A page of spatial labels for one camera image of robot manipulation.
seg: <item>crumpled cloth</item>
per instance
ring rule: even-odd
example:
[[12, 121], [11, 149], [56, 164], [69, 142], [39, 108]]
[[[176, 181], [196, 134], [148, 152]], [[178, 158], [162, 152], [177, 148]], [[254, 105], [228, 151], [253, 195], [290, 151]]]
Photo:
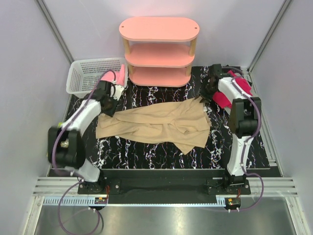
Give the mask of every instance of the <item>crumpled cloth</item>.
[[153, 104], [116, 112], [113, 117], [101, 114], [96, 138], [119, 136], [142, 143], [173, 142], [183, 154], [195, 146], [204, 148], [211, 121], [200, 100]]

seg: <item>oval shelf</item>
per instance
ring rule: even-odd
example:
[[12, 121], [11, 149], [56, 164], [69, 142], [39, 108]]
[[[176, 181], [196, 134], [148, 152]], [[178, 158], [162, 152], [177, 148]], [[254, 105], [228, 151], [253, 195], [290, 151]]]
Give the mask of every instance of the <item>oval shelf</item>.
[[137, 43], [131, 53], [125, 54], [127, 62], [137, 67], [182, 68], [190, 65], [195, 56], [189, 56], [190, 47], [170, 43]]
[[199, 25], [184, 17], [132, 17], [119, 26], [123, 38], [137, 42], [189, 42]]
[[186, 68], [134, 67], [129, 78], [139, 86], [182, 87], [189, 82], [190, 75], [186, 75]]

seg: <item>shelf tier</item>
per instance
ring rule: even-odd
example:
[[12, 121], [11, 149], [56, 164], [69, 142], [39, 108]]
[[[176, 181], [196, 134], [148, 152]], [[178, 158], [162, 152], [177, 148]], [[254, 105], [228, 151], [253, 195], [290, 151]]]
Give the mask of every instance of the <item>shelf tier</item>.
[[149, 87], [182, 87], [190, 80], [186, 68], [150, 68], [134, 67], [129, 74], [130, 80], [139, 86]]
[[192, 63], [195, 56], [189, 56], [190, 47], [170, 43], [137, 43], [131, 46], [131, 53], [125, 59], [137, 67], [183, 68]]
[[119, 26], [124, 39], [136, 42], [189, 42], [199, 30], [196, 22], [184, 17], [132, 17]]

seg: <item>laundry basket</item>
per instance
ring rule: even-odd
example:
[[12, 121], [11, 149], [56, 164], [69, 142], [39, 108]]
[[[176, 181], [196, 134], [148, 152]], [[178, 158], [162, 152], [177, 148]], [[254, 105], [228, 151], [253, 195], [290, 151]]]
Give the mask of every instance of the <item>laundry basket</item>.
[[90, 59], [74, 61], [67, 76], [67, 93], [84, 98], [90, 93], [100, 76], [106, 70], [119, 71], [125, 65], [125, 83], [127, 86], [128, 68], [125, 58]]

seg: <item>marble table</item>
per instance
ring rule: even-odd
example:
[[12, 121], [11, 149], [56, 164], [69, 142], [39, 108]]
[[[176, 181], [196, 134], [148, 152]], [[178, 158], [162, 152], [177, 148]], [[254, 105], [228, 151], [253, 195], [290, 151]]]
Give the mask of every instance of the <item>marble table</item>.
[[[162, 102], [183, 101], [195, 97], [206, 77], [208, 67], [192, 67], [190, 82], [181, 88], [140, 87], [128, 81], [118, 111]], [[80, 106], [82, 100], [71, 97], [67, 118]], [[229, 115], [215, 102], [207, 105], [212, 126], [205, 148], [195, 147], [184, 155], [171, 142], [146, 144], [125, 140], [118, 136], [96, 139], [97, 118], [83, 135], [87, 159], [95, 166], [108, 169], [216, 169], [227, 165], [232, 135], [227, 126]], [[269, 168], [261, 135], [252, 142], [248, 155], [248, 168]]]

